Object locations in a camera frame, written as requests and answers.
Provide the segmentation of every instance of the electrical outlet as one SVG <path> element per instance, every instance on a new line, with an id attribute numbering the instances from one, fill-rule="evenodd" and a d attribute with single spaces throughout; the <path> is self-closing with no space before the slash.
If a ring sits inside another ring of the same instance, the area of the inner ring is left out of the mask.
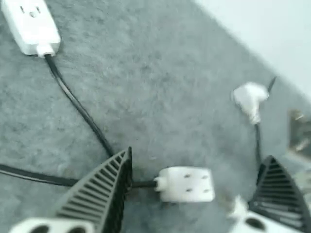
<path id="1" fill-rule="evenodd" d="M 200 167 L 174 166 L 160 171 L 156 191 L 162 201 L 201 202 L 215 198 L 210 170 Z"/>
<path id="2" fill-rule="evenodd" d="M 2 0 L 1 9 L 24 54 L 38 54 L 44 45 L 58 51 L 61 39 L 44 0 Z"/>

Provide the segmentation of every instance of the floor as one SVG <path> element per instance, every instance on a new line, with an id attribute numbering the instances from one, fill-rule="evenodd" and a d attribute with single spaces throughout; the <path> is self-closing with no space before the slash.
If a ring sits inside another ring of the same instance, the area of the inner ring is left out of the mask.
<path id="1" fill-rule="evenodd" d="M 135 180 L 168 166 L 213 173 L 211 203 L 164 205 L 132 191 L 123 233 L 225 233 L 223 195 L 255 190 L 255 132 L 230 92 L 274 77 L 188 0 L 47 0 L 62 36 L 55 60 L 115 150 L 133 148 Z M 45 62 L 22 55 L 0 14 L 0 163 L 81 178 L 107 158 Z M 261 109 L 263 152 L 286 159 L 287 112 L 310 104 L 278 79 Z M 44 216 L 67 190 L 0 175 L 0 229 Z"/>
<path id="2" fill-rule="evenodd" d="M 193 0 L 311 101 L 309 0 Z"/>

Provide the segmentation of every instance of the extension cord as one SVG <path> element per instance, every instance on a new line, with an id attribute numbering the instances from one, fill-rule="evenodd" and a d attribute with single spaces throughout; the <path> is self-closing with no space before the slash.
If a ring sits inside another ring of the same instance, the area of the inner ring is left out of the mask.
<path id="1" fill-rule="evenodd" d="M 2 0 L 1 9 L 22 53 L 55 55 L 61 38 L 44 0 Z"/>

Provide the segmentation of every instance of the carpet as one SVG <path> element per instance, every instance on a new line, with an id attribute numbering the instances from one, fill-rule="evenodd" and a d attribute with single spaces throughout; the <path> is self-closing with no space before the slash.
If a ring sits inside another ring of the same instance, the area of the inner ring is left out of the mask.
<path id="1" fill-rule="evenodd" d="M 55 61 L 116 151 L 132 146 L 134 178 L 168 166 L 211 169 L 216 195 L 255 190 L 255 132 L 230 100 L 274 73 L 189 0 L 47 0 L 62 37 Z M 44 60 L 21 54 L 0 14 L 0 163 L 81 178 L 107 158 Z M 310 104 L 279 78 L 261 108 L 263 153 L 284 156 L 287 111 Z M 0 229 L 44 216 L 67 188 L 0 175 Z M 211 203 L 163 204 L 133 190 L 123 233 L 225 233 Z"/>

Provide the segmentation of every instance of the white plug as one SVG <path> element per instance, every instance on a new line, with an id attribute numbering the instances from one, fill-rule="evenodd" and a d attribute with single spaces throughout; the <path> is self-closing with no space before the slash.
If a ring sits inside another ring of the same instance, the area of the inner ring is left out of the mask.
<path id="1" fill-rule="evenodd" d="M 2 0 L 1 8 L 24 54 L 55 55 L 61 39 L 44 0 Z"/>
<path id="2" fill-rule="evenodd" d="M 269 92 L 265 86 L 249 82 L 235 89 L 232 97 L 252 124 L 260 122 L 259 104 L 269 98 Z"/>
<path id="3" fill-rule="evenodd" d="M 215 198 L 212 175 L 206 168 L 169 167 L 161 170 L 155 181 L 155 190 L 165 202 L 201 202 Z"/>

